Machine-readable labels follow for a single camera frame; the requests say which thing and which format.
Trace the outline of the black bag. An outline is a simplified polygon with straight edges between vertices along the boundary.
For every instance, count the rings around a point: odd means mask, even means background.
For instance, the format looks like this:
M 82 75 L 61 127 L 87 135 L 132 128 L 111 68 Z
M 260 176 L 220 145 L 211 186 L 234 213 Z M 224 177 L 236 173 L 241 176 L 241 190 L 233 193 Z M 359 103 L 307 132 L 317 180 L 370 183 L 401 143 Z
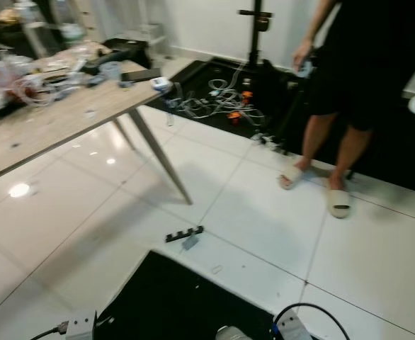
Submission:
M 148 55 L 149 43 L 146 41 L 111 38 L 105 41 L 105 45 L 97 45 L 92 48 L 92 59 L 85 62 L 81 70 L 86 74 L 97 74 L 102 64 L 106 62 L 131 61 L 134 64 L 152 68 L 152 59 Z

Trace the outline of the clear plastic bag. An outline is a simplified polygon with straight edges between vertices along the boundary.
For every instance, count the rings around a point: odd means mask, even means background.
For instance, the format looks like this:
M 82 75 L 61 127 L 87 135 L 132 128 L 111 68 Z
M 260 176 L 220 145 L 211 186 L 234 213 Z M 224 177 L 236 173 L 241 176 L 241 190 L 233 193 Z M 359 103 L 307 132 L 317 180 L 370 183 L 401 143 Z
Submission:
M 0 59 L 0 111 L 16 101 L 32 107 L 51 104 L 52 94 L 45 91 L 42 95 L 42 89 L 42 75 L 34 59 L 17 55 Z

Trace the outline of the person in black clothes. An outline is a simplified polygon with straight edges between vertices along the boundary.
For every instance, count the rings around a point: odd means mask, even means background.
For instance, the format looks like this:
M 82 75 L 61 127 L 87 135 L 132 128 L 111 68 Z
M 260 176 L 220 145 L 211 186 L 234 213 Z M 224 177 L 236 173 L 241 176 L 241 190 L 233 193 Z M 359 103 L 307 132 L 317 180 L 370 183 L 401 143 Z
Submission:
M 300 159 L 307 172 L 337 118 L 347 122 L 327 191 L 348 190 L 346 173 L 363 155 L 375 126 L 415 75 L 415 0 L 318 0 L 307 32 L 292 55 L 314 71 Z

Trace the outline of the black floor mat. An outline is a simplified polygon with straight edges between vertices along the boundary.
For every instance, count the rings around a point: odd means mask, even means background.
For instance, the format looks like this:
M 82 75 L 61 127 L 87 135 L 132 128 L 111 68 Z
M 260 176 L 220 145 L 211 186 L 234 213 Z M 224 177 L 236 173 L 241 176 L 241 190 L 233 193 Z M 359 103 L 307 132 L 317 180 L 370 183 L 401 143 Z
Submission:
M 310 81 L 287 72 L 272 72 L 266 65 L 256 74 L 249 70 L 236 74 L 236 70 L 236 62 L 197 59 L 172 75 L 171 80 L 181 85 L 186 98 L 201 103 L 212 99 L 210 81 L 229 81 L 236 77 L 234 88 L 253 91 L 263 117 L 254 124 L 246 118 L 232 122 L 224 113 L 212 115 L 209 110 L 197 109 L 194 121 L 244 138 L 269 138 L 271 149 L 284 155 L 300 152 L 302 133 L 308 121 Z M 385 111 L 382 122 L 375 126 L 368 149 L 353 166 L 356 175 L 415 191 L 415 115 L 407 104 L 408 100 L 402 99 Z
M 153 250 L 120 259 L 125 275 L 98 312 L 93 340 L 214 340 L 221 327 L 273 340 L 273 315 L 301 298 L 302 282 L 246 260 L 213 274 Z

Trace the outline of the white and blue device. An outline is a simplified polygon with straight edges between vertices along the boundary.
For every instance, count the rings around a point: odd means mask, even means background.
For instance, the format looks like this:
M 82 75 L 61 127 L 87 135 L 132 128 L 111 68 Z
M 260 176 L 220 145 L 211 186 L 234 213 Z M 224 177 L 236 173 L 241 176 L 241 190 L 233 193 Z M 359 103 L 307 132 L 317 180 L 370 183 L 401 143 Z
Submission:
M 168 93 L 174 88 L 173 82 L 162 76 L 150 79 L 149 83 L 153 90 L 161 95 Z

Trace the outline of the flat black box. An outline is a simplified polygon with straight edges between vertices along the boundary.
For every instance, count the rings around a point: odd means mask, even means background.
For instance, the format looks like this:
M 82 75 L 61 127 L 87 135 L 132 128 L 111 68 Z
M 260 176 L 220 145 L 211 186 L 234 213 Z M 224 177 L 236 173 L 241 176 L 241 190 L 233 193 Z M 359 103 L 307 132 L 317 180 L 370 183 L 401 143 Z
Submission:
M 120 75 L 121 81 L 130 81 L 130 82 L 140 82 L 140 81 L 149 81 L 155 78 L 161 77 L 161 69 L 149 69 L 135 72 L 123 72 Z

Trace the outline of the beige slipper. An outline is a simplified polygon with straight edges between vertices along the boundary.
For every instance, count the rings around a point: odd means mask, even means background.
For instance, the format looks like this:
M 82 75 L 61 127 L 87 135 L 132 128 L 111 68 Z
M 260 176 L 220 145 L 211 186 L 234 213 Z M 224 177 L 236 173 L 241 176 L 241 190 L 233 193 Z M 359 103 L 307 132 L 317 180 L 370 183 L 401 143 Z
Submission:
M 295 184 L 301 181 L 304 174 L 304 169 L 298 168 L 295 165 L 287 165 L 280 172 L 278 184 L 283 190 L 292 190 Z
M 328 188 L 325 191 L 325 201 L 331 216 L 336 218 L 347 218 L 352 210 L 353 198 L 347 190 L 332 190 Z

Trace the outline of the black tripod stand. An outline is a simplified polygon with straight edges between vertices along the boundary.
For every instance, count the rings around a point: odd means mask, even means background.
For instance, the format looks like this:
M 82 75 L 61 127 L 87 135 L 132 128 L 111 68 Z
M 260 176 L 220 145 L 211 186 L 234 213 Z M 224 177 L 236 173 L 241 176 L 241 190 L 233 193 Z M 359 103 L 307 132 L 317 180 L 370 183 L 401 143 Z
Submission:
M 253 9 L 240 9 L 239 14 L 241 16 L 249 16 L 251 19 L 249 58 L 247 58 L 244 67 L 255 69 L 257 68 L 260 55 L 260 35 L 269 29 L 273 14 L 263 11 L 263 0 L 254 0 Z

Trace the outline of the light wooden table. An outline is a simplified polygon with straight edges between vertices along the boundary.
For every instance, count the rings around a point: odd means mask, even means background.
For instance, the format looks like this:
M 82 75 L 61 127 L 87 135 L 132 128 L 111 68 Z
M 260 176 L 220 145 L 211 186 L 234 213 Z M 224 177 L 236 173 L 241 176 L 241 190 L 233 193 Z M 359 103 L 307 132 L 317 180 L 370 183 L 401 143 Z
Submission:
M 119 117 L 126 115 L 185 202 L 192 205 L 182 179 L 137 109 L 158 97 L 159 92 L 145 81 L 127 88 L 120 88 L 116 81 L 107 81 L 91 89 L 81 89 L 42 109 L 24 107 L 14 111 L 0 119 L 0 177 L 103 124 L 117 123 Z

